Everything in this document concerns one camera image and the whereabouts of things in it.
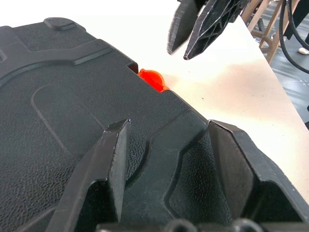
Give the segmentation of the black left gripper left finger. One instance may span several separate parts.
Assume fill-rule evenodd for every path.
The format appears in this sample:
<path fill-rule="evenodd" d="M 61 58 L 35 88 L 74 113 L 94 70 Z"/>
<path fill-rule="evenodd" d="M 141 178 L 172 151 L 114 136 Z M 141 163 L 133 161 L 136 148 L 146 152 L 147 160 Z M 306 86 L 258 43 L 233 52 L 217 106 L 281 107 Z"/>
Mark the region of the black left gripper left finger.
<path fill-rule="evenodd" d="M 109 125 L 77 164 L 58 204 L 23 232 L 95 232 L 99 224 L 119 222 L 130 128 L 129 119 Z"/>

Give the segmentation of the orange case latch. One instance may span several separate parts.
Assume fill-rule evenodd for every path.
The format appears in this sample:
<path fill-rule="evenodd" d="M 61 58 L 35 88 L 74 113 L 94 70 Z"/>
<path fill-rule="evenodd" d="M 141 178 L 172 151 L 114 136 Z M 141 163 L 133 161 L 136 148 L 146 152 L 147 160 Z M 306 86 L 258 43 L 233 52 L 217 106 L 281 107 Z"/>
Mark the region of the orange case latch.
<path fill-rule="evenodd" d="M 165 84 L 163 76 L 156 71 L 141 69 L 138 73 L 138 76 L 157 92 L 161 93 L 169 90 L 169 88 Z"/>

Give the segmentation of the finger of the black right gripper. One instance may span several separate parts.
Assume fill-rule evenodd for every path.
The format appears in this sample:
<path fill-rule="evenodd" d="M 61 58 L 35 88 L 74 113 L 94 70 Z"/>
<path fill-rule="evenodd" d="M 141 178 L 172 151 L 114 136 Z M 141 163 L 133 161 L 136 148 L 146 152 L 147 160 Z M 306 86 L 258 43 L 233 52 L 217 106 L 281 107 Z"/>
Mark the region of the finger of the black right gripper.
<path fill-rule="evenodd" d="M 248 0 L 208 0 L 195 21 L 183 58 L 190 60 L 203 53 L 247 4 Z"/>
<path fill-rule="evenodd" d="M 173 54 L 190 36 L 198 13 L 206 0 L 178 0 L 180 2 L 175 11 L 169 28 L 167 52 Z"/>

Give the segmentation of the black plastic tool case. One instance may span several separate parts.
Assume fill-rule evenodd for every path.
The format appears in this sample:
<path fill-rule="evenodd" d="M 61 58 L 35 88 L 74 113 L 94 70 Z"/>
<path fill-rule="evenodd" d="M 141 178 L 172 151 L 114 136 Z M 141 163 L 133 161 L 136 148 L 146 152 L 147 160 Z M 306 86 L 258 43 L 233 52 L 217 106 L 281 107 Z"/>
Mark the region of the black plastic tool case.
<path fill-rule="evenodd" d="M 0 27 L 0 232 L 58 204 L 83 156 L 129 119 L 122 223 L 229 224 L 206 120 L 65 18 Z"/>

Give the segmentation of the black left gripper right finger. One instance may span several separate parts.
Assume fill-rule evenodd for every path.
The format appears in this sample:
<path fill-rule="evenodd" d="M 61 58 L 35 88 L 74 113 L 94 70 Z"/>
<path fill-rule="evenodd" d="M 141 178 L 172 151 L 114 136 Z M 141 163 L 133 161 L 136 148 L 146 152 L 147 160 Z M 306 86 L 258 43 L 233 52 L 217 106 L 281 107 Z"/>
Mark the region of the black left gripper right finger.
<path fill-rule="evenodd" d="M 215 166 L 233 219 L 304 222 L 305 200 L 291 181 L 234 125 L 208 124 Z"/>

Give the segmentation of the wooden chair frame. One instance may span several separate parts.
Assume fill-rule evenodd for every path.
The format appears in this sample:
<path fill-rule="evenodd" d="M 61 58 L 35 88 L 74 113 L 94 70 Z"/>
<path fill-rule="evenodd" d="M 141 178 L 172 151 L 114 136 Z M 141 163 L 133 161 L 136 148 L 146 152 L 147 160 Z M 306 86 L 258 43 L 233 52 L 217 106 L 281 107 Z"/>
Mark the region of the wooden chair frame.
<path fill-rule="evenodd" d="M 284 0 L 279 0 L 266 28 L 262 31 L 254 29 L 258 24 L 258 21 L 262 19 L 262 15 L 271 1 L 272 0 L 250 0 L 249 4 L 246 6 L 241 15 L 241 18 L 246 24 L 247 29 L 251 35 L 260 39 L 259 48 L 266 56 L 268 63 L 273 60 L 275 52 L 280 44 L 279 30 L 276 30 L 276 33 L 273 37 L 270 36 L 271 30 L 274 28 L 276 20 L 283 19 L 283 31 L 286 30 L 289 24 L 287 12 L 284 13 L 284 16 L 280 16 L 281 7 Z"/>

